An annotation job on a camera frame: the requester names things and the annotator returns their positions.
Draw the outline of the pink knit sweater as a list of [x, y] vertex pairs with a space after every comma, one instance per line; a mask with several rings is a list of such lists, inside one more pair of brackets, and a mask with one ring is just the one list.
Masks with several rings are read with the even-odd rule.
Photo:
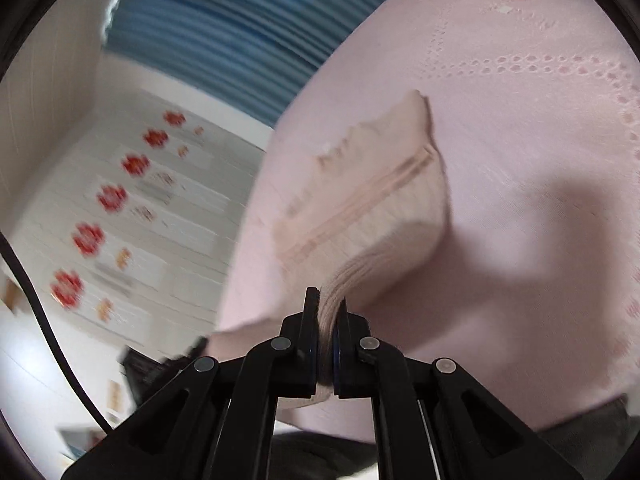
[[299, 307], [307, 288], [320, 292], [316, 392], [284, 401], [287, 410], [331, 396], [330, 342], [340, 304], [367, 306], [422, 266], [442, 240], [449, 186], [431, 131], [426, 96], [409, 91], [317, 156], [303, 191], [273, 226], [280, 312]]

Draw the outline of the pink patterned bed sheet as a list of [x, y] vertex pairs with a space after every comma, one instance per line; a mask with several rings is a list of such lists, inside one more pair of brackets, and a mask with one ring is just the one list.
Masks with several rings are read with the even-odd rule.
[[430, 104], [450, 225], [362, 308], [407, 356], [457, 361], [544, 428], [639, 381], [639, 63], [593, 0], [387, 0], [279, 119], [219, 327], [221, 361], [279, 333], [272, 231], [349, 127], [409, 91]]

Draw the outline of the white wardrobe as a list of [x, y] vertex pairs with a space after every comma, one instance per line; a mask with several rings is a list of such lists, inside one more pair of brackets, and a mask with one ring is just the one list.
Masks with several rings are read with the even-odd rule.
[[120, 360], [212, 332], [271, 128], [104, 53], [19, 58], [1, 85], [1, 218], [81, 387], [111, 426], [133, 410]]

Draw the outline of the blue curtain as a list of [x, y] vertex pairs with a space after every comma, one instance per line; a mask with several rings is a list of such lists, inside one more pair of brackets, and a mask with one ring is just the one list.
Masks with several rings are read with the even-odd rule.
[[272, 127], [386, 0], [116, 0], [107, 51]]

